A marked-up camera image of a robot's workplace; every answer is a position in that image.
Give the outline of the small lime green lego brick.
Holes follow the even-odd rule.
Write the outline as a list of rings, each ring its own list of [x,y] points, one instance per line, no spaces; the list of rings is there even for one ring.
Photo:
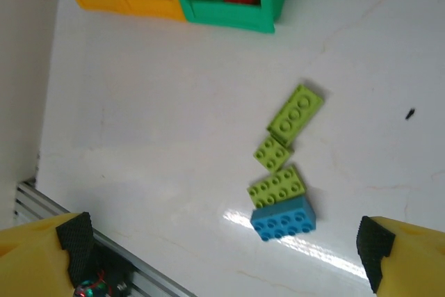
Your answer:
[[[293,149],[268,135],[254,152],[254,158],[271,173],[277,172],[291,157]]]

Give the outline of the blue lego brick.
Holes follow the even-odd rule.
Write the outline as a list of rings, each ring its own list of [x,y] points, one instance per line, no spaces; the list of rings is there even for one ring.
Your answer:
[[[250,223],[264,242],[310,233],[316,229],[316,214],[306,195],[255,209]]]

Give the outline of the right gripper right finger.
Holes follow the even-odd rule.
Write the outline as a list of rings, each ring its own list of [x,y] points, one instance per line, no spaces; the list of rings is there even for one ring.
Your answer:
[[[445,232],[363,216],[356,246],[376,297],[445,297]]]

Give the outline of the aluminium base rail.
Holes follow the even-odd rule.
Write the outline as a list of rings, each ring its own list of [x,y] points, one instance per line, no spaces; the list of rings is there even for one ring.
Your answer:
[[[36,190],[35,180],[30,179],[16,186],[14,212],[18,223],[27,223],[66,214],[68,210]],[[197,297],[101,232],[93,230],[93,235],[100,245],[110,248],[133,266],[129,284],[131,297]]]

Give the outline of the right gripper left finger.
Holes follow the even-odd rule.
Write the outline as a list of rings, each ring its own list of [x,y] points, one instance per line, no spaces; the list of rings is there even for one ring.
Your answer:
[[[1,230],[0,297],[72,297],[93,246],[87,212]]]

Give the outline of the controller board with LED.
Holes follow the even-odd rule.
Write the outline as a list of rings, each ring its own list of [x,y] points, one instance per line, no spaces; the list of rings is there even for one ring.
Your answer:
[[[77,286],[73,297],[112,297],[111,286],[106,283],[103,275],[97,278],[86,280]]]

